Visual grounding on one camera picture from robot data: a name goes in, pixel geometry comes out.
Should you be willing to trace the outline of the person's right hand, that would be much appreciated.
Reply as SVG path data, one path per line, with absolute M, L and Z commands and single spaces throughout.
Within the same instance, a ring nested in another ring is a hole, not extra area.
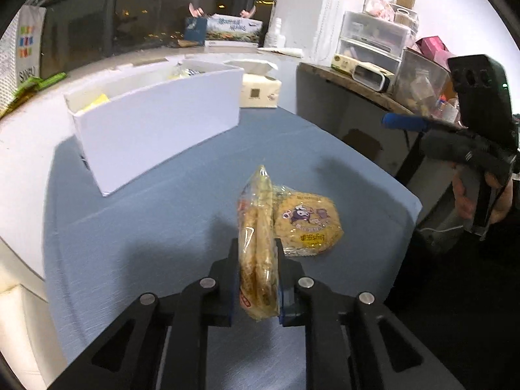
M 458 170 L 455 171 L 453 176 L 452 187 L 457 214 L 461 216 L 462 219 L 473 219 L 476 203 L 467 197 L 466 190 Z M 508 185 L 503 190 L 500 199 L 496 205 L 494 205 L 494 209 L 490 217 L 491 224 L 496 224 L 501 220 L 504 220 L 504 218 L 509 214 L 509 210 L 512 208 L 513 199 L 513 180 L 510 179 Z

